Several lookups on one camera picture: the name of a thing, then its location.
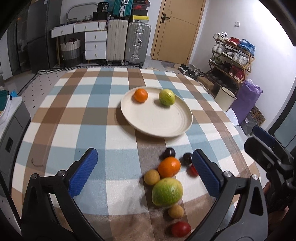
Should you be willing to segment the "green guava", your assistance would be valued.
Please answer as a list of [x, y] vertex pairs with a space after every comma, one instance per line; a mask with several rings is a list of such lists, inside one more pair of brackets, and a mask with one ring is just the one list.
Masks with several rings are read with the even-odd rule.
[[152, 202], [155, 206], [172, 206], [182, 198], [183, 186], [174, 178], [163, 178], [152, 189]]

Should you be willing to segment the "small orange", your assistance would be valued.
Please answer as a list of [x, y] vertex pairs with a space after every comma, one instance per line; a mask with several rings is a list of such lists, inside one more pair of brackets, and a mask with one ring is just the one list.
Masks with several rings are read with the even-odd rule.
[[158, 165], [157, 170], [162, 178], [173, 177], [181, 169], [181, 163], [175, 157], [167, 157]]

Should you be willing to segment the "yellow-green guava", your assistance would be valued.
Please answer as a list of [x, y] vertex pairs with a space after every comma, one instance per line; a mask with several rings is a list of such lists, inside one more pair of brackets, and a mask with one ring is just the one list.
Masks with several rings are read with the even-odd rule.
[[170, 89], [163, 89], [159, 93], [159, 101], [164, 106], [172, 106], [175, 103], [176, 96]]

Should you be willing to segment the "large orange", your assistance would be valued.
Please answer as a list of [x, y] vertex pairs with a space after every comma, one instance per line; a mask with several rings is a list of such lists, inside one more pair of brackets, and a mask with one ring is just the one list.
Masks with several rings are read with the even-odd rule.
[[134, 92], [134, 99], [139, 103], [144, 103], [148, 99], [148, 93], [145, 89], [139, 88]]

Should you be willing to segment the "red tomato near plums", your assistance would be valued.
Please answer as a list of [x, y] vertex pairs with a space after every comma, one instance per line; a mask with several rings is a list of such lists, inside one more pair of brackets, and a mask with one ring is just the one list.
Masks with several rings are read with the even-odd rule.
[[197, 172], [197, 170], [195, 169], [194, 165], [191, 164], [188, 168], [187, 168], [187, 174], [191, 177], [198, 177], [199, 174]]

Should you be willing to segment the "dark plum right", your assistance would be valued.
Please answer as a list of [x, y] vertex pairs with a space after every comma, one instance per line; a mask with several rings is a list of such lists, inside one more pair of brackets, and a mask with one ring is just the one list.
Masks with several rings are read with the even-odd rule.
[[189, 166], [192, 164], [192, 154], [191, 153], [185, 153], [183, 155], [183, 163], [186, 165], [186, 166]]

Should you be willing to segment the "dark plum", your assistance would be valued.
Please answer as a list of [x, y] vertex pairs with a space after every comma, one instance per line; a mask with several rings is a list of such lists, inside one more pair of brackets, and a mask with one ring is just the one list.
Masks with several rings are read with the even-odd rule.
[[192, 164], [192, 154], [191, 153], [185, 153], [183, 155], [183, 163], [186, 165], [186, 166], [189, 166]]
[[175, 156], [176, 156], [176, 152], [171, 147], [166, 148], [166, 150], [163, 152], [163, 159], [166, 159], [168, 157], [175, 157]]

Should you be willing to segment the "yellow longan lower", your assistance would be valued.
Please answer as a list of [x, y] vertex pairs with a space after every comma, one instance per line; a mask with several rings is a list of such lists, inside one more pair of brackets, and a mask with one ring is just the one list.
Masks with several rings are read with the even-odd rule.
[[168, 209], [168, 215], [173, 219], [180, 219], [184, 216], [184, 209], [180, 205], [174, 205]]

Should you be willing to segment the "yellow longan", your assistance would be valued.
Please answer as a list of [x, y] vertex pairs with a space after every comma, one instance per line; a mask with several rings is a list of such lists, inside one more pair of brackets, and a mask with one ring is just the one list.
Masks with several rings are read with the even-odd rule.
[[173, 219], [180, 219], [184, 216], [184, 209], [180, 205], [174, 205], [168, 209], [168, 215]]
[[160, 180], [160, 175], [157, 170], [151, 169], [144, 174], [144, 182], [147, 185], [155, 185]]

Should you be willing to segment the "dark plum left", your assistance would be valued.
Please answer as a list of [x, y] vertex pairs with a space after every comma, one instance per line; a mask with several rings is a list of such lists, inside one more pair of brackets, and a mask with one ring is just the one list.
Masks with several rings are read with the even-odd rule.
[[176, 152], [171, 147], [166, 148], [166, 150], [163, 152], [163, 159], [166, 159], [168, 157], [175, 157], [175, 156], [176, 156]]

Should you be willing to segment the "red tomato near edge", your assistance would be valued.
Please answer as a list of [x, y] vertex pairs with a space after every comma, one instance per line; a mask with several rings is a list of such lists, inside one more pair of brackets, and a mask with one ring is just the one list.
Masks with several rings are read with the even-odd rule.
[[191, 226], [184, 221], [178, 221], [171, 225], [171, 234], [174, 237], [185, 237], [191, 232]]

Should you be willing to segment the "yellow longan upper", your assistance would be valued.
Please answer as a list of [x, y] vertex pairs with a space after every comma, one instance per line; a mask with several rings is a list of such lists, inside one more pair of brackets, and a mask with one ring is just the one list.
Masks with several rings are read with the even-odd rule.
[[144, 174], [144, 182], [147, 185], [155, 185], [160, 180], [160, 175], [157, 170], [151, 169]]

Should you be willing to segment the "checkered tablecloth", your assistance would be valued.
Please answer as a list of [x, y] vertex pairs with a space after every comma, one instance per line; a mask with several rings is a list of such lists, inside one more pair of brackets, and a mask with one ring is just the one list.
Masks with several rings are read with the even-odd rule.
[[[125, 120], [120, 101], [132, 88], [171, 89], [191, 109], [193, 124], [178, 138], [153, 138]], [[88, 148], [99, 159], [75, 202], [105, 240], [171, 240], [172, 220], [154, 208], [142, 176], [157, 168], [168, 147], [176, 157], [201, 149], [235, 176], [258, 173], [243, 140], [213, 98], [196, 81], [170, 72], [89, 68], [64, 74], [46, 94], [23, 138], [12, 182], [18, 211], [29, 178], [55, 175], [79, 160]]]

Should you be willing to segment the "purple bag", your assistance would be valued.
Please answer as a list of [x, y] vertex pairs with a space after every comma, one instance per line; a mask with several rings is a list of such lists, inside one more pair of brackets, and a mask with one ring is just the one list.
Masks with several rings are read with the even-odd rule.
[[263, 90], [254, 84], [251, 79], [243, 82], [243, 85], [236, 94], [236, 100], [230, 106], [239, 124], [245, 120], [262, 93]]

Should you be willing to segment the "white bucket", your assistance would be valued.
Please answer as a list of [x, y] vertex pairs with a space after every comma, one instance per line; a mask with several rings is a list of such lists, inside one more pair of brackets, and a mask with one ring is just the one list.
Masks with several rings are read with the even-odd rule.
[[215, 102], [223, 111], [227, 111], [236, 99], [236, 96], [229, 89], [221, 86], [215, 97]]

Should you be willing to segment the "cream round plate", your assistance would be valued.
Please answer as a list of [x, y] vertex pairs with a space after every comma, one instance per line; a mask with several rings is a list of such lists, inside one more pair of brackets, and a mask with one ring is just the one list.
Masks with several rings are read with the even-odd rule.
[[176, 96], [172, 106], [159, 101], [160, 88], [145, 87], [148, 98], [139, 103], [134, 99], [138, 88], [126, 92], [120, 102], [120, 109], [127, 122], [136, 130], [149, 136], [173, 138], [184, 134], [193, 123], [193, 114], [188, 105]]

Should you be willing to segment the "wooden shoe rack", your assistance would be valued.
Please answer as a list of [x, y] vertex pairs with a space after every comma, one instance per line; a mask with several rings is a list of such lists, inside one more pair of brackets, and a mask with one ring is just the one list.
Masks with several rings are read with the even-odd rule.
[[228, 37], [226, 32], [215, 33], [212, 56], [208, 64], [209, 73], [216, 74], [219, 85], [237, 92], [251, 73], [255, 60], [255, 45], [246, 39]]

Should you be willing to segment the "woven laundry basket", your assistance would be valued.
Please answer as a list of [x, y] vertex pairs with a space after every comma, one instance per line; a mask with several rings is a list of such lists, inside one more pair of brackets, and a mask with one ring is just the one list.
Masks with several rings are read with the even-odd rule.
[[68, 42], [61, 43], [62, 59], [65, 67], [73, 67], [81, 63], [81, 41], [71, 38]]

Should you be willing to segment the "beige suitcase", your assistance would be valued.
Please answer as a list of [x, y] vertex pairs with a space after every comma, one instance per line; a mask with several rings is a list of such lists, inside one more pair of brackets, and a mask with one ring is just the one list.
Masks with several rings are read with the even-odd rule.
[[109, 20], [107, 25], [106, 61], [124, 65], [128, 20]]

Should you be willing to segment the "white drawer desk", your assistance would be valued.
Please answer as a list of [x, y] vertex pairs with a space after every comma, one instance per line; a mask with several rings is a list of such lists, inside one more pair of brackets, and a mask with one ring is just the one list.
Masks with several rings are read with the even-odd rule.
[[83, 33], [86, 60], [105, 60], [107, 42], [107, 21], [88, 21], [54, 27], [51, 37]]

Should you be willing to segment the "black glass cabinet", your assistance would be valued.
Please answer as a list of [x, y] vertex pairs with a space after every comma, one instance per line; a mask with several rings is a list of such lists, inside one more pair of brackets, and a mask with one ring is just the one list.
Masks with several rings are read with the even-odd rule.
[[8, 27], [8, 56], [12, 75], [31, 69], [27, 41], [28, 10], [29, 5], [21, 10]]

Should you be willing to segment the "silver aluminium suitcase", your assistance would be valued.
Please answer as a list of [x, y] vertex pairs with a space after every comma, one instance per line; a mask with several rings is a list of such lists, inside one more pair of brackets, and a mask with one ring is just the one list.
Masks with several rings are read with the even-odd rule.
[[151, 25], [142, 22], [128, 24], [125, 45], [125, 65], [143, 66], [147, 54]]

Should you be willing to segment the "wooden door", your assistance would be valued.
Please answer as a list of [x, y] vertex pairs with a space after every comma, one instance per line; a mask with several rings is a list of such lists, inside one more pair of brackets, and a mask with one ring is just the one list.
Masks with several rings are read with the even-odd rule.
[[151, 57], [188, 64], [199, 32], [204, 0], [162, 1]]

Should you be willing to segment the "dark grey refrigerator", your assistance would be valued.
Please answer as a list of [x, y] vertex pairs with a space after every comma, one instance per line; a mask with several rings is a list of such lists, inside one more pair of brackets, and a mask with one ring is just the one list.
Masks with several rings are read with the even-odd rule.
[[60, 24], [62, 1], [35, 1], [27, 18], [27, 41], [31, 71], [53, 68], [57, 64], [56, 41], [51, 30]]

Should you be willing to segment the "oval mirror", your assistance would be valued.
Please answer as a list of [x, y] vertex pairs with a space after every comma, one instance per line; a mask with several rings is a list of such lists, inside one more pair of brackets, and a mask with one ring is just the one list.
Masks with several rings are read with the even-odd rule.
[[97, 7], [95, 1], [65, 1], [62, 4], [61, 19], [65, 23], [91, 21]]

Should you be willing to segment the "teal suitcase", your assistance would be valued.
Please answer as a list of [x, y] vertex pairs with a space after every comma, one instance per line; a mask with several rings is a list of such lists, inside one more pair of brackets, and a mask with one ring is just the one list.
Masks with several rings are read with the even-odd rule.
[[112, 14], [114, 16], [125, 18], [132, 13], [133, 0], [115, 0]]

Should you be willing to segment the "stacked shoe boxes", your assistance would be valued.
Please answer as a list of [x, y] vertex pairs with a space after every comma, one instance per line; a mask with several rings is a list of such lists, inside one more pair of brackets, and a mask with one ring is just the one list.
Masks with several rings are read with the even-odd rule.
[[148, 8], [150, 2], [148, 0], [134, 0], [132, 5], [132, 21], [148, 23]]

